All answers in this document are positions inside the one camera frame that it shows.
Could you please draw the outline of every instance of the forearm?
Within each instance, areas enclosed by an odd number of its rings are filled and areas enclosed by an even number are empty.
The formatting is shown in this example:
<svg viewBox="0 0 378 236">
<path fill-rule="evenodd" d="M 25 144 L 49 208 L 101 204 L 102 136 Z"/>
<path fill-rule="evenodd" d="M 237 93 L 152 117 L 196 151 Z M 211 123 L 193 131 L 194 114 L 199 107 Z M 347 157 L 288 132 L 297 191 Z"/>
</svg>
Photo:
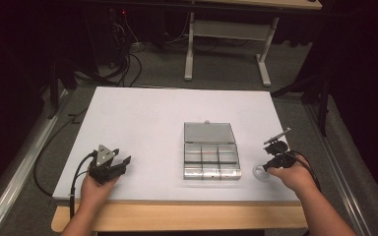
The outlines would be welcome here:
<svg viewBox="0 0 378 236">
<path fill-rule="evenodd" d="M 317 189 L 303 191 L 297 195 L 312 236 L 355 235 Z"/>
</svg>

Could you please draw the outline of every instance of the metal stand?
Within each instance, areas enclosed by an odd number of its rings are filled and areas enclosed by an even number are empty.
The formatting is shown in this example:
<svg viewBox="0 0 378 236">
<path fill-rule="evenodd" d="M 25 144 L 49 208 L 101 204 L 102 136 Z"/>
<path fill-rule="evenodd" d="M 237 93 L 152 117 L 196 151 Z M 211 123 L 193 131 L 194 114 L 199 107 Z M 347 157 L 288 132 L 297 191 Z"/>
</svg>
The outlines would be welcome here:
<svg viewBox="0 0 378 236">
<path fill-rule="evenodd" d="M 263 85 L 269 87 L 271 85 L 268 71 L 265 65 L 265 59 L 275 35 L 279 18 L 273 18 L 271 25 L 251 25 L 239 23 L 224 23 L 215 21 L 195 20 L 194 13 L 190 15 L 189 26 L 189 43 L 186 55 L 185 81 L 192 80 L 193 71 L 193 37 L 194 36 L 211 36 L 222 38 L 248 39 L 256 41 L 264 41 L 264 49 L 256 55 L 257 64 L 259 66 L 260 75 Z"/>
</svg>

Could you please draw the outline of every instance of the metal rail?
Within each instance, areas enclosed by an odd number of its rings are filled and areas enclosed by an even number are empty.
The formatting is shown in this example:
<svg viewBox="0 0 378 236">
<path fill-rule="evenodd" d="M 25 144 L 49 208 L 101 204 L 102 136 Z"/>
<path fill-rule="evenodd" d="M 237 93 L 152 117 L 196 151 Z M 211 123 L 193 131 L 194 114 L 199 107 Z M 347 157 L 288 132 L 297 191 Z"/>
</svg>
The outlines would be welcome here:
<svg viewBox="0 0 378 236">
<path fill-rule="evenodd" d="M 67 90 L 64 90 L 60 95 L 61 105 L 59 111 L 67 103 L 69 97 L 70 94 L 68 94 Z M 58 120 L 59 113 L 60 112 L 57 112 L 52 119 L 47 120 L 46 123 L 43 125 L 40 134 L 37 135 L 36 141 L 34 142 L 34 144 L 31 145 L 29 151 L 27 152 L 26 156 L 24 157 L 23 161 L 21 162 L 20 166 L 18 167 L 17 171 L 12 177 L 10 183 L 8 184 L 4 193 L 2 194 L 0 198 L 0 226 L 7 214 L 9 213 L 11 207 L 17 200 L 18 195 L 22 191 L 24 184 L 26 183 L 27 178 L 30 175 L 33 164 L 38 157 L 39 152 L 44 146 L 48 136 L 50 135 L 54 125 Z"/>
<path fill-rule="evenodd" d="M 352 193 L 352 190 L 347 183 L 346 177 L 344 176 L 343 171 L 340 168 L 339 163 L 337 162 L 337 158 L 334 155 L 333 150 L 331 149 L 329 139 L 327 137 L 324 137 L 321 134 L 320 129 L 318 128 L 318 121 L 315 111 L 313 110 L 311 105 L 304 105 L 304 108 L 309 119 L 312 121 L 312 126 L 318 134 L 318 138 L 324 148 L 325 153 L 328 156 L 330 167 L 335 177 L 334 180 L 336 182 L 340 195 L 342 196 L 344 205 L 354 226 L 354 230 L 360 236 L 371 236 L 372 234 L 360 210 L 357 199 Z"/>
</svg>

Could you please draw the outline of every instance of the white tabletop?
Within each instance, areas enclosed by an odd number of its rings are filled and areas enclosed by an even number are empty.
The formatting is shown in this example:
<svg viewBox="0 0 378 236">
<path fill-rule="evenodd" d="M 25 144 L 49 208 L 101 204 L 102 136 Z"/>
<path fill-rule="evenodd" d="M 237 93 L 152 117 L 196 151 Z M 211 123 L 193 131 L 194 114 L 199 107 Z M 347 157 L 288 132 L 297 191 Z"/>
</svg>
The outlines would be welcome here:
<svg viewBox="0 0 378 236">
<path fill-rule="evenodd" d="M 206 120 L 231 124 L 239 181 L 183 180 L 184 123 Z M 81 160 L 105 145 L 120 149 L 114 163 L 132 155 L 111 200 L 297 202 L 278 178 L 258 180 L 252 171 L 272 158 L 263 142 L 282 130 L 266 91 L 97 88 L 53 197 L 67 200 Z M 77 198 L 82 180 L 76 184 Z"/>
</svg>

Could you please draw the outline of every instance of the wrist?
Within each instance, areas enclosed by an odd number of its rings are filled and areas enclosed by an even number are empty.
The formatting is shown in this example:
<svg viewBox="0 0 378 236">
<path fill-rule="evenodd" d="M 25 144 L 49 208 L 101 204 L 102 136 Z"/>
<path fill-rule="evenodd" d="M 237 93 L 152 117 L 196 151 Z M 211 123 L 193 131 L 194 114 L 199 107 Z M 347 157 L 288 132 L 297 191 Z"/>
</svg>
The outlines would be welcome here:
<svg viewBox="0 0 378 236">
<path fill-rule="evenodd" d="M 301 190 L 295 191 L 295 193 L 301 201 L 304 201 L 308 198 L 314 198 L 321 194 L 321 192 L 316 187 L 303 188 Z"/>
</svg>

